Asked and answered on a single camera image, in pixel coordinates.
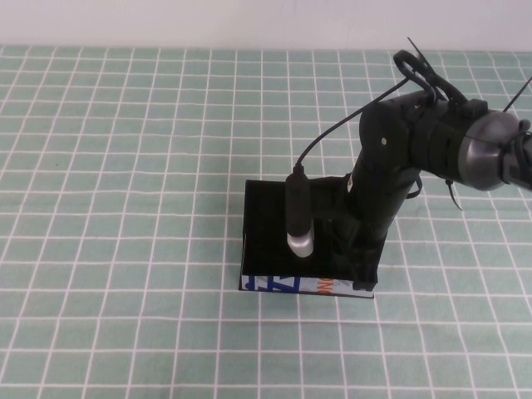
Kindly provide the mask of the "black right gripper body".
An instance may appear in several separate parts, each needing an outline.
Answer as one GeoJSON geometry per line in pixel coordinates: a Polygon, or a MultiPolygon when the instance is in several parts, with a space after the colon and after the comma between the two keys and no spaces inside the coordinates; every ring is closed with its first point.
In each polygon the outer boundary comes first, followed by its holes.
{"type": "Polygon", "coordinates": [[[332,222],[332,255],[344,253],[352,270],[362,265],[378,268],[389,227],[346,216],[332,222]]]}

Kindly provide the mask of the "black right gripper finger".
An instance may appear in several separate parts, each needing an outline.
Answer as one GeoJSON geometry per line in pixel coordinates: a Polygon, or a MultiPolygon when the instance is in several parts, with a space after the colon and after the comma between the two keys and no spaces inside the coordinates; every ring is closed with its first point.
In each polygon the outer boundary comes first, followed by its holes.
{"type": "Polygon", "coordinates": [[[358,266],[353,270],[352,287],[355,290],[373,290],[377,285],[377,268],[372,265],[358,266]]]}
{"type": "Polygon", "coordinates": [[[334,252],[334,268],[336,274],[343,277],[352,277],[352,265],[349,258],[342,252],[334,252]]]}

